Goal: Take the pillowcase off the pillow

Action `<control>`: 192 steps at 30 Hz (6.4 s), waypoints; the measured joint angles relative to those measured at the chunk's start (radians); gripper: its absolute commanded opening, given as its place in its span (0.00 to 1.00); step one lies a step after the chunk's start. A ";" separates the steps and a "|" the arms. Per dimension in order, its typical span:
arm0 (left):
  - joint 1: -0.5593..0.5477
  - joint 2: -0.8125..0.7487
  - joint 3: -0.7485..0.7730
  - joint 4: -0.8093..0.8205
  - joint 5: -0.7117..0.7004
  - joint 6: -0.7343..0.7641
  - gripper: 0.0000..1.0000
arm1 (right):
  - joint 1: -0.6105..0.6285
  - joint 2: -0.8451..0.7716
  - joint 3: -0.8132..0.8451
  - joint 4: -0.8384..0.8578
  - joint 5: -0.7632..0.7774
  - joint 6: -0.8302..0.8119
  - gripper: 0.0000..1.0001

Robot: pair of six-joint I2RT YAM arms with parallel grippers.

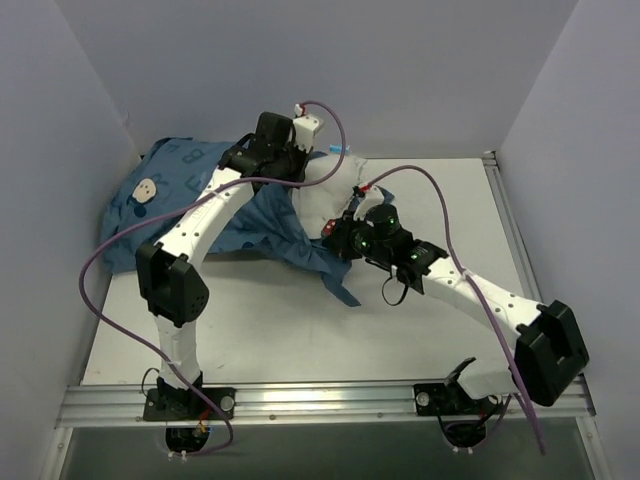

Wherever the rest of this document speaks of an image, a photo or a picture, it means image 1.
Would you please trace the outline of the white pillow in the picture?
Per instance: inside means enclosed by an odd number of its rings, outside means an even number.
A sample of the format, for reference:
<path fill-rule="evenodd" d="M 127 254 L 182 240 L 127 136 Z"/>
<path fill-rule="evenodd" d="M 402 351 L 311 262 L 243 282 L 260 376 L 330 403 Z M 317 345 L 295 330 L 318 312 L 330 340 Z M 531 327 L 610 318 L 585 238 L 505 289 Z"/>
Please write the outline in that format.
<path fill-rule="evenodd" d="M 313 154 L 305 170 L 305 180 L 318 180 L 331 171 L 339 160 L 339 154 L 317 152 Z M 328 222 L 338 219 L 351 204 L 357 205 L 360 199 L 353 200 L 354 187 L 367 183 L 365 167 L 368 160 L 354 155 L 346 155 L 338 171 L 321 184 L 294 189 L 291 202 L 298 220 L 311 240 L 320 239 Z M 373 198 L 392 203 L 394 195 L 382 187 L 374 187 Z"/>

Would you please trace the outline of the blue cartoon pillowcase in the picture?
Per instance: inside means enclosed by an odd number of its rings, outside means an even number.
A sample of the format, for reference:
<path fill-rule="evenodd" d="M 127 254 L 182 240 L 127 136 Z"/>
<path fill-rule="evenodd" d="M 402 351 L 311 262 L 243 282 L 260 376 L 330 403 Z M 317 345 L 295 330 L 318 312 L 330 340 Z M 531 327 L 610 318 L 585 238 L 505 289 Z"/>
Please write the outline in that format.
<path fill-rule="evenodd" d="M 156 142 L 103 215 L 105 269 L 135 270 L 136 252 L 145 243 L 163 243 L 171 256 L 187 255 L 193 264 L 205 254 L 256 251 L 318 274 L 338 300 L 358 306 L 343 285 L 350 261 L 330 253 L 321 238 L 349 207 L 364 159 L 312 154 L 303 187 L 267 183 L 253 191 L 221 165 L 231 146 L 190 138 Z"/>

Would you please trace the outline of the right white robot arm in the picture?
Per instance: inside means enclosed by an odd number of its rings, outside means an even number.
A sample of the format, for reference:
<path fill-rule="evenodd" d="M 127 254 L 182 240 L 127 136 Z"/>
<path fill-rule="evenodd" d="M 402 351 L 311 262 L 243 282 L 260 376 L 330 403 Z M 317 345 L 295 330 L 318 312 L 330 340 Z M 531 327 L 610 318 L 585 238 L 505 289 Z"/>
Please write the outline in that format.
<path fill-rule="evenodd" d="M 462 361 L 447 377 L 444 400 L 464 413 L 480 399 L 519 393 L 550 407 L 584 370 L 590 357 L 566 304 L 521 297 L 456 266 L 452 253 L 402 227 L 396 208 L 349 209 L 327 222 L 323 245 L 340 258 L 363 259 L 405 289 L 440 300 L 492 330 L 505 365 Z"/>

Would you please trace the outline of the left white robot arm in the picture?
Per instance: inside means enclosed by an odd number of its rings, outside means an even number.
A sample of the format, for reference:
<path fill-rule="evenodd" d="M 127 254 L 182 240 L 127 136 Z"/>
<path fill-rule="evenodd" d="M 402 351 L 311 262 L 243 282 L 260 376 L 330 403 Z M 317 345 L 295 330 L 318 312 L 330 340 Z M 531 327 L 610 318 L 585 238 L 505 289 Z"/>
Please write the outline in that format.
<path fill-rule="evenodd" d="M 323 126 L 322 119 L 304 108 L 298 108 L 293 119 L 262 113 L 255 131 L 222 154 L 199 196 L 200 205 L 136 252 L 140 293 L 154 317 L 163 354 L 158 396 L 179 419 L 194 417 L 202 405 L 196 320 L 209 300 L 199 273 L 202 262 L 236 212 L 260 189 L 262 178 L 304 180 Z"/>

